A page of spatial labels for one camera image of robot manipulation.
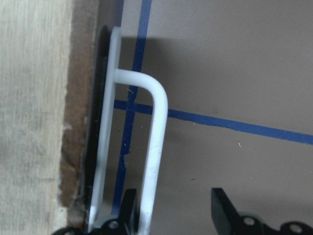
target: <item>blue line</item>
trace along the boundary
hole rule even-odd
[[[114,103],[114,107],[116,109],[125,110],[125,101],[116,100]],[[152,114],[152,107],[144,104],[135,104],[132,109],[133,112],[141,113],[141,114]],[[198,124],[207,125],[207,126],[217,126],[217,127],[225,127],[232,129],[234,131],[240,131],[260,136],[266,136],[286,141],[298,142],[298,143],[306,143],[313,144],[313,135],[302,134],[293,131],[286,131],[281,129],[276,129],[272,127],[260,126],[249,124],[240,121],[233,121],[218,117],[210,117],[205,115],[187,113],[178,110],[169,109],[168,117],[176,118],[184,121],[192,121]]]
[[[143,54],[146,46],[146,38],[149,24],[149,16],[152,0],[142,0],[137,40],[134,52],[133,71],[141,71]],[[121,151],[118,162],[115,190],[112,204],[112,214],[118,214],[121,206],[121,199],[124,190],[126,168],[124,165],[125,155],[129,154],[133,124],[134,124],[134,104],[137,97],[138,87],[129,86],[127,102],[125,102],[126,117],[122,137]]]

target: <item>light wood surface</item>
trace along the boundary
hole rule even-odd
[[[66,224],[59,166],[73,2],[0,2],[0,234]]]

